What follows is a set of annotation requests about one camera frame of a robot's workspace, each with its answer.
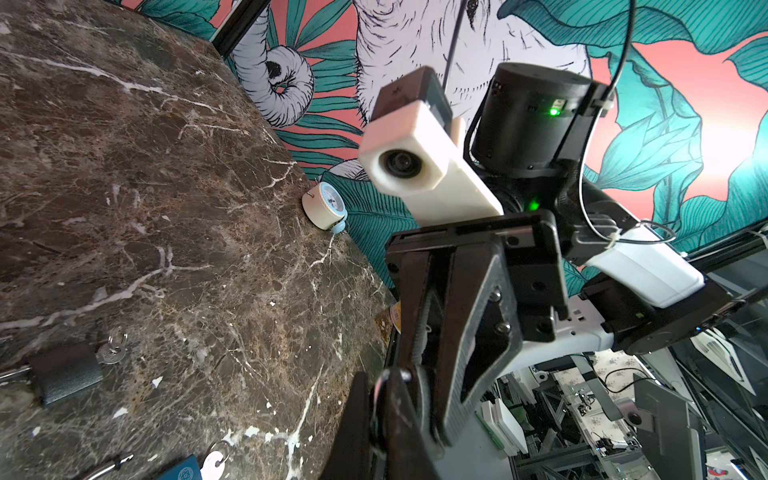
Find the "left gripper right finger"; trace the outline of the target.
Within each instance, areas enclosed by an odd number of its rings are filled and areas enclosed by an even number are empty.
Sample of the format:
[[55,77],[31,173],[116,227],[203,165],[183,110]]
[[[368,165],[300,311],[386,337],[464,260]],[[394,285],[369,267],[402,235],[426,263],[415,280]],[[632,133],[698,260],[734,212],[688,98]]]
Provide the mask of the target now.
[[383,450],[387,479],[440,479],[432,435],[431,392],[424,372],[387,370],[383,398]]

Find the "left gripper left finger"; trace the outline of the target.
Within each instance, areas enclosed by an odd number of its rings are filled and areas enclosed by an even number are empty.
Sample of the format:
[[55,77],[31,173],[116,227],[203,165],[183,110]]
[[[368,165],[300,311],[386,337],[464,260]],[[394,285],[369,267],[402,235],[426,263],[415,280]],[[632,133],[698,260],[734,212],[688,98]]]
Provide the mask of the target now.
[[374,479],[377,401],[366,372],[354,375],[320,479]]

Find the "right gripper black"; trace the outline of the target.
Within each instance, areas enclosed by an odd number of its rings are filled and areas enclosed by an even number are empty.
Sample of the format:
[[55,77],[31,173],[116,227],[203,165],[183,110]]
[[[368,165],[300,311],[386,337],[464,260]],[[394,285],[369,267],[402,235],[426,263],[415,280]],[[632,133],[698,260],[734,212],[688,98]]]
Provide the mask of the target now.
[[426,383],[428,324],[440,332],[433,420],[453,446],[483,394],[522,350],[567,317],[555,218],[547,210],[394,234],[386,264],[401,301],[397,367]]

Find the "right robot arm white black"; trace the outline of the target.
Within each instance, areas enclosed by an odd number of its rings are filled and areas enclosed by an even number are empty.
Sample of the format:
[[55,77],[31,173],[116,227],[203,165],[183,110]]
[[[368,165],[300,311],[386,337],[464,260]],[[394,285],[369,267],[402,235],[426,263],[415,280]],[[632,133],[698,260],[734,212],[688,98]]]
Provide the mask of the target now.
[[733,311],[721,288],[683,279],[690,264],[656,229],[586,181],[591,131],[608,85],[569,71],[503,63],[462,146],[436,73],[385,87],[372,121],[387,139],[372,168],[417,228],[392,236],[388,270],[404,330],[398,363],[419,380],[417,410],[435,444],[455,443],[502,375],[579,352],[564,263],[592,266],[590,329],[626,353],[651,353]]

